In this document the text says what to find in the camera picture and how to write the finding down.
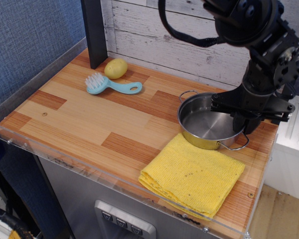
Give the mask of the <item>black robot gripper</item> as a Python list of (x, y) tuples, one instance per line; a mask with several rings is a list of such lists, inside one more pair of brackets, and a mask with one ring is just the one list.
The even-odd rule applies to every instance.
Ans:
[(211, 110), (233, 115), (233, 130), (251, 134), (264, 119), (288, 121), (295, 106), (269, 94), (254, 94), (243, 84), (234, 90), (213, 94)]

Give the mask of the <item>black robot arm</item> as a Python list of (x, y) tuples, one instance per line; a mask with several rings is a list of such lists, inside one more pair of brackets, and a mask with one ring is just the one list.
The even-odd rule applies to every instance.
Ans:
[(299, 75), (299, 39), (277, 0), (207, 0), (219, 38), (249, 50), (241, 85), (212, 96), (212, 110), (233, 117), (233, 129), (251, 134), (265, 119), (287, 121), (295, 110), (278, 90)]

